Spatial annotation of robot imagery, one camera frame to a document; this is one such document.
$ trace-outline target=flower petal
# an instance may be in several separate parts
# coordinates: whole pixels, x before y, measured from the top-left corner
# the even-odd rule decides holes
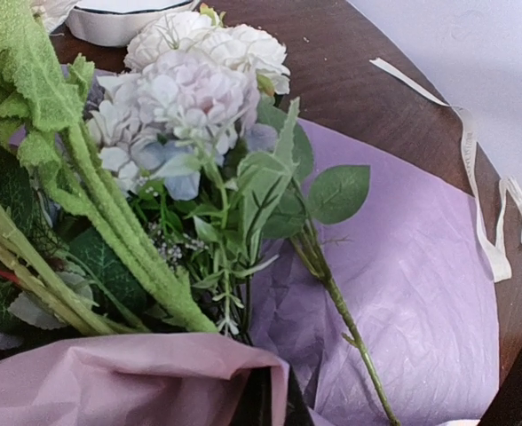
[[[256,151],[271,152],[275,149],[279,133],[268,124],[254,124],[244,135],[245,143],[251,153]]]
[[[193,200],[198,196],[200,173],[196,171],[190,175],[167,177],[164,179],[164,186],[173,200]]]
[[[117,146],[103,148],[99,152],[99,158],[102,161],[101,167],[103,169],[110,170],[115,173],[131,160],[131,158],[129,158],[129,154]]]
[[[134,146],[131,154],[135,163],[144,170],[156,170],[166,162],[164,146],[158,141],[142,147]]]

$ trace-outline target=wrinkled paper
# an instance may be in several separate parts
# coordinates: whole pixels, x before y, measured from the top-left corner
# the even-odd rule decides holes
[[[369,196],[320,237],[402,424],[477,419],[499,383],[494,284],[476,243],[473,199],[354,139],[302,122],[316,169],[371,165]],[[227,424],[251,368],[273,368],[273,424],[287,361],[317,426],[388,424],[324,288],[291,247],[253,285],[255,344],[215,335],[61,342],[0,362],[0,426]]]

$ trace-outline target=white dish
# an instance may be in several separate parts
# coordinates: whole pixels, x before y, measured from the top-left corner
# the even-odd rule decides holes
[[[124,47],[167,12],[191,11],[200,0],[82,0],[67,17],[77,38],[103,47]]]

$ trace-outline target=white flower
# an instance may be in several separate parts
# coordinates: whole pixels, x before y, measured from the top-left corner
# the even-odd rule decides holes
[[[221,67],[200,54],[168,51],[138,81],[144,121],[164,122],[178,139],[235,146],[235,123],[246,131],[257,119],[260,94],[252,73]]]
[[[125,65],[142,71],[167,51],[201,51],[234,71],[267,77],[277,94],[289,93],[287,49],[269,33],[240,25],[222,28],[198,12],[169,13],[148,25],[127,48]]]
[[[166,51],[178,49],[181,43],[188,45],[202,40],[217,27],[210,16],[199,12],[166,13],[131,40],[125,66],[142,71]]]
[[[102,167],[126,193],[136,193],[145,179],[163,179],[172,198],[192,200],[200,150],[221,165],[237,130],[245,135],[257,120],[255,73],[233,71],[199,52],[167,51],[141,73],[99,83],[106,99],[88,128],[101,147]]]
[[[195,46],[183,47],[200,49],[218,64],[236,71],[253,69],[271,80],[276,93],[289,93],[290,71],[283,65],[287,49],[261,29],[248,25],[220,28]]]

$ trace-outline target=dark wood surface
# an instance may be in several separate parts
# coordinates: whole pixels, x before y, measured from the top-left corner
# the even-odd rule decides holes
[[[227,11],[226,22],[262,27],[288,46],[291,97],[301,96],[301,116],[376,146],[470,193],[460,155],[461,124],[449,109],[434,106],[369,64],[381,57],[435,91],[414,65],[345,0],[210,0]],[[79,52],[97,67],[123,70],[124,49],[99,48],[65,29],[52,40],[62,63]],[[499,211],[498,175],[478,151],[477,176],[492,240]],[[513,278],[498,283],[501,376],[522,345],[522,247],[520,217],[506,216],[506,245]]]

